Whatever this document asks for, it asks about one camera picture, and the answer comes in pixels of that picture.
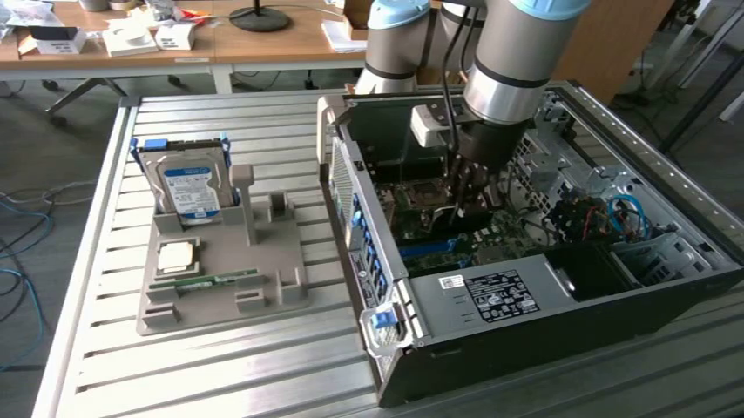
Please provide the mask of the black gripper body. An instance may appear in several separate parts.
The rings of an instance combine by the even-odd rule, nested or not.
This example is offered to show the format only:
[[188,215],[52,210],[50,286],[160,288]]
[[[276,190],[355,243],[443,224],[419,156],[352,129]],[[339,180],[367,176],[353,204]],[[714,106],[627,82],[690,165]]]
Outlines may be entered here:
[[484,120],[463,123],[458,126],[456,153],[488,170],[500,170],[512,158],[526,128],[526,120],[510,125]]

